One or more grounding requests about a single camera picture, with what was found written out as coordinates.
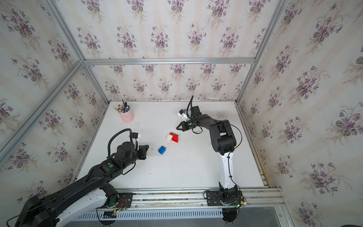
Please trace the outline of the blue lego brick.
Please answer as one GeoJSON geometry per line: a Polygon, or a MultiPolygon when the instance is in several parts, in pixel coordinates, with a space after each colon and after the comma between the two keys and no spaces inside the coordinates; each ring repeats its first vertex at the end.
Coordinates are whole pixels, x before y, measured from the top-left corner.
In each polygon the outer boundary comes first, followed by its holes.
{"type": "Polygon", "coordinates": [[[161,147],[158,149],[158,153],[159,153],[159,154],[161,154],[161,155],[163,155],[163,154],[165,153],[165,151],[166,151],[166,147],[164,147],[164,146],[161,146],[161,147]]]}

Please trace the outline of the white lego brick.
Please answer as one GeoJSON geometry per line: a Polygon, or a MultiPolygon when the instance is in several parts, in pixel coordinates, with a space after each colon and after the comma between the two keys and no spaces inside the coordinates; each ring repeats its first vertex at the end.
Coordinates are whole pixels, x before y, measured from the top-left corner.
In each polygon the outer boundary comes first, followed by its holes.
{"type": "Polygon", "coordinates": [[[169,141],[169,142],[171,142],[172,139],[173,139],[173,135],[172,134],[168,134],[166,140],[169,141]]]}

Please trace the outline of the long red lego brick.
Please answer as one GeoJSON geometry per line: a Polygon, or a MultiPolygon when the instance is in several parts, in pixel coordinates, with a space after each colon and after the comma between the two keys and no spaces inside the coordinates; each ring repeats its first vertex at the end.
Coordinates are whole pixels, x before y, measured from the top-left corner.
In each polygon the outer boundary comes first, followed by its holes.
{"type": "Polygon", "coordinates": [[[171,135],[171,141],[178,143],[179,142],[179,135],[175,134],[175,133],[169,133],[169,135],[171,135]]]}

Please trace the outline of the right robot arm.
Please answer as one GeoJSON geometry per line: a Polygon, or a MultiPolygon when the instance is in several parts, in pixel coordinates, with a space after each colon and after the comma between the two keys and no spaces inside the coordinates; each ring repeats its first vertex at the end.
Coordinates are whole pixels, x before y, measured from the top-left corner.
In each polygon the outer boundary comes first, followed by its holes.
{"type": "Polygon", "coordinates": [[[222,203],[230,203],[239,195],[239,187],[233,177],[233,152],[237,147],[232,126],[228,120],[217,120],[202,114],[198,106],[181,109],[178,112],[183,121],[177,126],[179,131],[193,130],[196,127],[207,129],[213,150],[219,154],[221,162],[221,178],[218,194],[222,203]]]}

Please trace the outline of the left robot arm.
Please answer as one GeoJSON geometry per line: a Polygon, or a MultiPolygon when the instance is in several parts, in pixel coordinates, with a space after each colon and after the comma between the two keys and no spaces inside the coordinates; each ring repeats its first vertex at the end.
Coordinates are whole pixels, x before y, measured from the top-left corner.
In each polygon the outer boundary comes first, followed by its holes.
{"type": "Polygon", "coordinates": [[[104,205],[115,208],[119,194],[110,182],[137,160],[145,160],[148,145],[136,147],[132,142],[118,146],[116,153],[87,175],[67,187],[43,198],[28,199],[15,223],[16,227],[62,227],[78,216],[104,205]]]}

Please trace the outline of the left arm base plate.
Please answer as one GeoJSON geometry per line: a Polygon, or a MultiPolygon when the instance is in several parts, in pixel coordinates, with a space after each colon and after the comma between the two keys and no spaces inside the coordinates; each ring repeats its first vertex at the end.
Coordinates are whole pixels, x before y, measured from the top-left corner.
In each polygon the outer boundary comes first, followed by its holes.
{"type": "Polygon", "coordinates": [[[111,195],[107,197],[107,200],[102,209],[120,209],[124,210],[131,207],[133,193],[119,193],[118,195],[111,195]]]}

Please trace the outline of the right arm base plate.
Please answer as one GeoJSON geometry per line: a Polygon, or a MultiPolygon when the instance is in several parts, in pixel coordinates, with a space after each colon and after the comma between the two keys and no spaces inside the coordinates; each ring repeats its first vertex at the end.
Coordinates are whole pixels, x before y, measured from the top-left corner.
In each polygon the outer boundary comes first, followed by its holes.
{"type": "Polygon", "coordinates": [[[206,190],[203,197],[207,200],[208,206],[233,206],[241,207],[246,204],[245,198],[241,191],[234,191],[222,194],[220,191],[206,190]]]}

